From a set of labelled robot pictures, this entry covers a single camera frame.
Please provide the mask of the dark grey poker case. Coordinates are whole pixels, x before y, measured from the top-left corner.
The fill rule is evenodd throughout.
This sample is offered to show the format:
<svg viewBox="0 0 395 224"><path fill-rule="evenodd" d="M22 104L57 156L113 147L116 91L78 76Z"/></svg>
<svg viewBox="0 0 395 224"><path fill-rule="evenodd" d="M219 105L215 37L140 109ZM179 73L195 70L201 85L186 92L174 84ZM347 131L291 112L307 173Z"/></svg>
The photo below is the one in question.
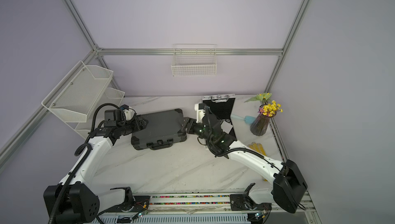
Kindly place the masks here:
<svg viewBox="0 0 395 224"><path fill-rule="evenodd" d="M136 150L160 150L187 140L181 109L138 115L136 122L137 128L131 137L131 145Z"/></svg>

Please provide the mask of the silver aluminium poker case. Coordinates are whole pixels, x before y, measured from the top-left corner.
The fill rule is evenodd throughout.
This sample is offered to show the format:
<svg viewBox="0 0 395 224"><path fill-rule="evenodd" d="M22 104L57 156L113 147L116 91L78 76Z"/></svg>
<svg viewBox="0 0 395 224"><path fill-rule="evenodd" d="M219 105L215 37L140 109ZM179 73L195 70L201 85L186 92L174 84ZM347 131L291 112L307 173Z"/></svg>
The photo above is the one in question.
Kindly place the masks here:
<svg viewBox="0 0 395 224"><path fill-rule="evenodd" d="M230 115L235 100L235 94L209 95L202 97L202 102L210 107L210 110L219 118L221 124L224 121L232 124Z"/></svg>

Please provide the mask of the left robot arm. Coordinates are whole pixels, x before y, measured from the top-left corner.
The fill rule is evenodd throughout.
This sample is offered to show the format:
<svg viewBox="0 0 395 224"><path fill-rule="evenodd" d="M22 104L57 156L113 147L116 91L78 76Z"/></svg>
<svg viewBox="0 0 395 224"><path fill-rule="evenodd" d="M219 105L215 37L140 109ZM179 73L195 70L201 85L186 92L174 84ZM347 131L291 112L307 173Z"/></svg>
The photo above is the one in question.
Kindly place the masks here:
<svg viewBox="0 0 395 224"><path fill-rule="evenodd" d="M91 131L75 156L79 159L68 174L44 191L43 197L50 224L84 224L107 210L133 207L136 200L130 187L112 188L100 194L91 190L93 178L105 155L122 136L146 128L148 121L127 105L112 104L105 118Z"/></svg>

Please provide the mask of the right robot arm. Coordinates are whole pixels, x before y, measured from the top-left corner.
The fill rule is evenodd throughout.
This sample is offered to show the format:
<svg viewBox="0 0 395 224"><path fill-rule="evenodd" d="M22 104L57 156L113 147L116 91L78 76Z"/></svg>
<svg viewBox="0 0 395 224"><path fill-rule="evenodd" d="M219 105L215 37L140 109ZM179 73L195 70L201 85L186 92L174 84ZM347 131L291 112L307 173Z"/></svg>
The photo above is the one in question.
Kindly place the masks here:
<svg viewBox="0 0 395 224"><path fill-rule="evenodd" d="M254 210L260 204L275 202L289 213L295 213L299 208L305 209L301 201L308 185L294 161L275 160L245 146L222 129L221 121L207 105L196 104L195 111L196 118L184 118L184 132L204 139L208 150L216 157L237 161L270 183L269 188L250 184L242 194L244 207Z"/></svg>

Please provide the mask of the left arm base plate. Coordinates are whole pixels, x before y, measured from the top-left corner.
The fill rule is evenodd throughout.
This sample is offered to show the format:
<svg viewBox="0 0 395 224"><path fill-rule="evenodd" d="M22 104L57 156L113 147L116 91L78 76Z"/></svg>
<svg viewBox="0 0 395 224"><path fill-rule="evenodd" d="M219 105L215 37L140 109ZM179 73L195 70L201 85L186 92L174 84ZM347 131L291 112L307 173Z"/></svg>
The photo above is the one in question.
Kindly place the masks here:
<svg viewBox="0 0 395 224"><path fill-rule="evenodd" d="M150 204L151 196L148 195L137 195L134 196L134 202L123 203L117 206L114 206L107 210L107 213L116 213L116 212L142 212L143 210L147 210Z"/></svg>

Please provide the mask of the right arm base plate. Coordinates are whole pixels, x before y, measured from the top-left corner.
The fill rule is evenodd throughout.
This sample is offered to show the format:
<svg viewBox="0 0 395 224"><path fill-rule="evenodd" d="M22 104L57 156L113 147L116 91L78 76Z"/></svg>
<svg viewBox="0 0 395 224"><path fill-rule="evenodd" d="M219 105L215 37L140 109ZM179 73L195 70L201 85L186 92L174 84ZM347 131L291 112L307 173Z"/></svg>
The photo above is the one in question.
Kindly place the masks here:
<svg viewBox="0 0 395 224"><path fill-rule="evenodd" d="M249 197L243 197L242 194L231 194L229 198L232 211L268 211L272 209L271 203L257 204Z"/></svg>

